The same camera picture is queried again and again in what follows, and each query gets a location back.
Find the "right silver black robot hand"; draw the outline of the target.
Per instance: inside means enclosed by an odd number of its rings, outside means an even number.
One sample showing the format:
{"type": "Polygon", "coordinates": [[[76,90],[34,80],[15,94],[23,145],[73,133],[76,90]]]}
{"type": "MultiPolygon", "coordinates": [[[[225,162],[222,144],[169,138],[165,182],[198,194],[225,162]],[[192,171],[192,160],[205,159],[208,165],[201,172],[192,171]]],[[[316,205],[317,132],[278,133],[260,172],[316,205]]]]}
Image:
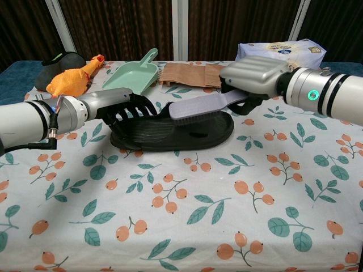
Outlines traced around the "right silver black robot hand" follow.
{"type": "Polygon", "coordinates": [[[221,91],[239,96],[227,107],[236,114],[248,115],[263,101],[278,96],[279,78],[290,73],[286,61],[261,56],[247,56],[227,65],[220,71],[221,91]]]}

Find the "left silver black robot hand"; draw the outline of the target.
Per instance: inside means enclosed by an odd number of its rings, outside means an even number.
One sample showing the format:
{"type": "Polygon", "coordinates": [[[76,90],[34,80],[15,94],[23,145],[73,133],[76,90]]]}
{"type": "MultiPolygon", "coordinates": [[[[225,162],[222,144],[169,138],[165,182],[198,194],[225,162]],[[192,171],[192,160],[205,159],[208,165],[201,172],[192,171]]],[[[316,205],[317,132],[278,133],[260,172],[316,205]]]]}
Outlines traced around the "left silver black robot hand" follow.
{"type": "Polygon", "coordinates": [[[103,91],[86,93],[78,98],[86,106],[86,121],[94,119],[103,120],[109,126],[118,139],[125,137],[125,132],[121,127],[121,121],[117,119],[117,115],[122,121],[128,121],[127,112],[132,114],[134,119],[140,117],[140,113],[144,117],[155,116],[157,111],[152,102],[142,96],[134,94],[129,88],[114,88],[103,91]]]}

